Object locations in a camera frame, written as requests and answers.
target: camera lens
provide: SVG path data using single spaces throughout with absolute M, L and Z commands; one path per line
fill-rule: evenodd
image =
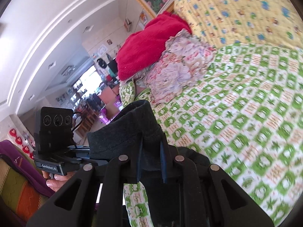
M 71 117 L 70 116 L 67 116 L 66 118 L 65 118 L 65 123 L 67 124 L 67 125 L 69 125 L 70 123 L 71 123 Z
M 61 115 L 56 115 L 55 118 L 54 118 L 54 124 L 55 124 L 55 126 L 62 125 L 62 122 L 63 122 L 62 116 Z
M 51 121 L 52 121 L 52 119 L 51 119 L 51 117 L 48 116 L 48 115 L 46 115 L 46 116 L 44 117 L 44 119 L 43 119 L 43 123 L 44 123 L 45 126 L 49 126 L 49 125 L 51 124 Z

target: fingernail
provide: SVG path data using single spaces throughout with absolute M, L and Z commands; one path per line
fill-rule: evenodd
M 52 182 L 49 181 L 49 180 L 46 180 L 46 185 L 47 185 L 48 187 L 50 187 L 50 186 L 52 186 Z

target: purple bag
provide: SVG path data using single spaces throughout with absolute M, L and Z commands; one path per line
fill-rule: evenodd
M 16 172 L 23 175 L 37 192 L 51 197 L 55 192 L 46 185 L 46 180 L 25 156 L 26 155 L 21 154 L 10 141 L 4 140 L 0 142 L 0 158 Z

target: small box on wall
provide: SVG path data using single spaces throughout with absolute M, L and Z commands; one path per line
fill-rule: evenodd
M 124 27 L 125 27 L 127 32 L 131 31 L 131 22 L 129 21 L 128 18 L 126 18 L 125 21 L 124 21 Z

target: air vent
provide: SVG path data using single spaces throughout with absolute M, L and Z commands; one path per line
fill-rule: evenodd
M 55 65 L 56 65 L 56 62 L 54 61 L 53 63 L 48 65 L 48 69 L 49 70 L 52 69 Z
M 31 101 L 34 97 L 35 97 L 35 95 L 31 95 L 28 100 Z

